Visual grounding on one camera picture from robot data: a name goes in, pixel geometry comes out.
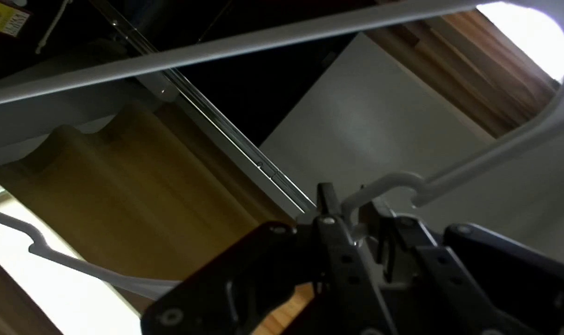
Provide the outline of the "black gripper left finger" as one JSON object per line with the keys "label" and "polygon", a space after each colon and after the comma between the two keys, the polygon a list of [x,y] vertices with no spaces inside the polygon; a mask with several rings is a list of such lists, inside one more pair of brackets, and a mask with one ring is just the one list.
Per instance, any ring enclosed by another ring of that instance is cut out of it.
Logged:
{"label": "black gripper left finger", "polygon": [[342,335],[395,335],[395,324],[355,240],[342,220],[331,183],[316,186],[315,233],[324,255],[324,294]]}

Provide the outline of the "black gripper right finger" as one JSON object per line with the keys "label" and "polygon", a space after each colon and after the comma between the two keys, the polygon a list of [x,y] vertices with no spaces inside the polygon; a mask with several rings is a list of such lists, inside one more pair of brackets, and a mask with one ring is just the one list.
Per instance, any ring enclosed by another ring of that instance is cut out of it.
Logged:
{"label": "black gripper right finger", "polygon": [[530,335],[530,330],[499,311],[450,248],[439,246],[413,218],[391,225],[400,251],[411,259],[406,272],[424,330],[437,335]]}

